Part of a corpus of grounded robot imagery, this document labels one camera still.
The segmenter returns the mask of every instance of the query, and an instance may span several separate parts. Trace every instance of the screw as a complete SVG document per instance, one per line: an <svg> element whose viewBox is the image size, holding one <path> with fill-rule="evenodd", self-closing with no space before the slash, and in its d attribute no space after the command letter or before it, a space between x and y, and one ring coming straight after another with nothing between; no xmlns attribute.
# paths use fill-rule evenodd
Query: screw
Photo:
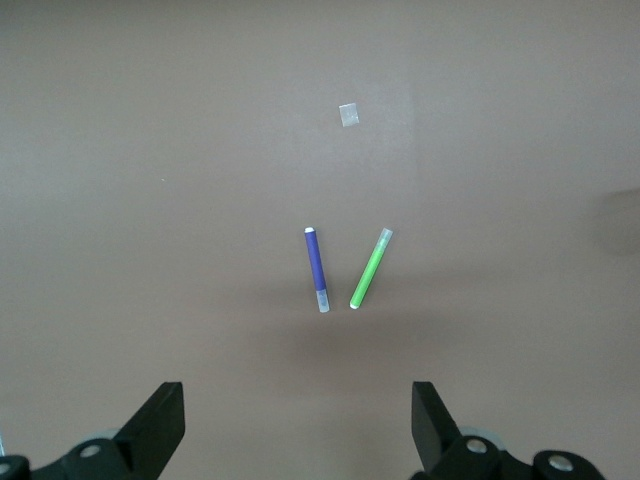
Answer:
<svg viewBox="0 0 640 480"><path fill-rule="evenodd" d="M100 445L89 445L88 447L84 447L80 451L80 456L82 458L93 457L96 453L101 450Z"/></svg>
<svg viewBox="0 0 640 480"><path fill-rule="evenodd" d="M562 455L552 455L549 457L549 465L561 472L571 472L573 470L573 463L567 457Z"/></svg>
<svg viewBox="0 0 640 480"><path fill-rule="evenodd" d="M472 438L467 442L467 449L473 453L487 453L487 446L482 440L478 440L477 438Z"/></svg>

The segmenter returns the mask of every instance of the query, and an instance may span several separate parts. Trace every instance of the marker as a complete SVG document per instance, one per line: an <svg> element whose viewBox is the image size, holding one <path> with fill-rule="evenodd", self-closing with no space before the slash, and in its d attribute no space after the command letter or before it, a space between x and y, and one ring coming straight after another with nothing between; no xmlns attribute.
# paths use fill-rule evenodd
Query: marker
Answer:
<svg viewBox="0 0 640 480"><path fill-rule="evenodd" d="M382 256L384 255L384 249L387 248L389 240L391 240L391 235L393 235L393 232L391 230L389 230L388 228L382 229L382 233L380 234L380 238L378 238L376 248L373 249L373 253L369 258L369 262L364 268L362 277L360 277L360 281L358 282L356 291L353 292L353 297L351 297L350 306L354 310L360 308L360 305L362 304L362 299L367 293L367 289L369 288L371 280L373 280L373 276L376 274L378 265L380 265L380 260L382 260Z"/></svg>
<svg viewBox="0 0 640 480"><path fill-rule="evenodd" d="M313 283L318 297L318 308L320 313L327 313L329 311L329 297L327 296L327 284L324 281L324 272L322 271L322 260L320 259L320 247L318 247L316 230L313 227L305 228L304 238L307 240L307 251L309 252L311 274L313 275Z"/></svg>

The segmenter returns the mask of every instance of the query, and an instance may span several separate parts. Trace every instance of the pen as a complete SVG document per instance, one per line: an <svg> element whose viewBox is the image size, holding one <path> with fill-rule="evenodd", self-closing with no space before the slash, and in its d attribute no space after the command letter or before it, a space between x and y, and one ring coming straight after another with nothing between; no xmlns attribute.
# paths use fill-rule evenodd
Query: pen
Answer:
<svg viewBox="0 0 640 480"><path fill-rule="evenodd" d="M367 293L367 289L369 288L371 280L373 280L378 265L380 265L380 260L382 260L382 256L384 255L384 249L387 248L389 240L391 240L391 235L393 235L391 230L388 228L382 229L378 243L376 243L376 248L373 249L369 262L367 262L367 266L364 268L364 272L362 272L362 277L360 277L356 291L353 292L353 297L351 297L350 306L354 310L360 308L362 304L362 299Z"/></svg>
<svg viewBox="0 0 640 480"><path fill-rule="evenodd" d="M316 230L313 227L305 228L304 237L307 241L311 274L313 275L313 283L316 288L316 296L318 297L318 308L320 309L320 313L327 313L329 311L329 297L327 296L327 284L324 281L324 272L322 270L322 260L320 259L320 247L318 247Z"/></svg>

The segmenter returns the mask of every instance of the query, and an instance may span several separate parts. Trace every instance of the green marker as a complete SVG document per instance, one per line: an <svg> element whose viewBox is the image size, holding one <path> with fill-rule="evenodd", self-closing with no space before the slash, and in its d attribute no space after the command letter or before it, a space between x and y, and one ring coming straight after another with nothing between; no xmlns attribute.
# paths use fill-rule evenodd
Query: green marker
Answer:
<svg viewBox="0 0 640 480"><path fill-rule="evenodd" d="M380 234L380 238L378 239L376 248L373 249L371 258L369 258L369 262L364 268L362 277L360 277L360 281L358 282L356 291L353 292L353 297L351 297L351 308L353 308L354 310L356 308L360 308L362 299L367 293L367 289L369 288L371 280L373 280L373 276L376 274L378 265L380 265L380 260L382 260L382 256L384 255L384 249L387 248L389 240L391 240L391 235L393 235L393 232L391 230L389 230L388 228L382 229L382 233Z"/></svg>

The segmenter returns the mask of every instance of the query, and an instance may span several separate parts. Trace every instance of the blue marker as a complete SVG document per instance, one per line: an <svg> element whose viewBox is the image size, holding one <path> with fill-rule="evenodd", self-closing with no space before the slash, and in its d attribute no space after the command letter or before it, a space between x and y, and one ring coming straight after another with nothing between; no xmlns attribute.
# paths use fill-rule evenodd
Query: blue marker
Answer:
<svg viewBox="0 0 640 480"><path fill-rule="evenodd" d="M313 274L313 283L316 286L316 296L318 297L318 308L320 313L327 313L329 311L329 297L327 297L327 283L324 281L316 230L312 227L305 228L304 237L307 240L311 273Z"/></svg>

